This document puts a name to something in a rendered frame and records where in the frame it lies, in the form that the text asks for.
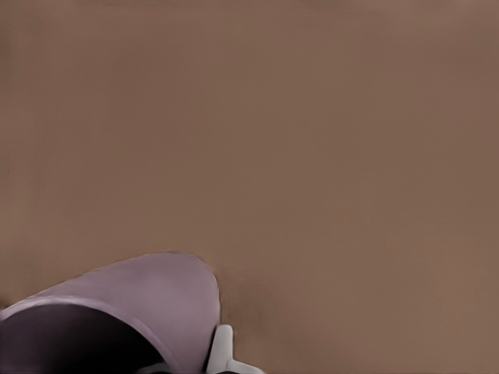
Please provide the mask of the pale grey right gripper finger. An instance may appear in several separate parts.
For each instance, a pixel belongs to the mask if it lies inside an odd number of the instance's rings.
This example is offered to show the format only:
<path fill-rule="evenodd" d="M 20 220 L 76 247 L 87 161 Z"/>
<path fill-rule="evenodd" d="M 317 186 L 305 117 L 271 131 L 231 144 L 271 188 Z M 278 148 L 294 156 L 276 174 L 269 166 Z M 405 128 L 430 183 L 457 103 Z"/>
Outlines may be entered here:
<path fill-rule="evenodd" d="M 257 367 L 239 362 L 233 357 L 234 333 L 228 324 L 221 324 L 214 334 L 209 355 L 207 374 L 265 374 Z"/>

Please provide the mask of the purple cup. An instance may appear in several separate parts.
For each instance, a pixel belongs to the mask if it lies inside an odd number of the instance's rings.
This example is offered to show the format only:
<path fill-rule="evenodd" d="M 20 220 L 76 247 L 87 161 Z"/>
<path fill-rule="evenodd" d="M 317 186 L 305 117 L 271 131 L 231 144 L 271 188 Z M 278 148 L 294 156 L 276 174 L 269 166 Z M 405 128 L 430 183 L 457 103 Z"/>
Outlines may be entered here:
<path fill-rule="evenodd" d="M 0 311 L 0 374 L 206 374 L 220 317 L 199 258 L 125 259 Z"/>

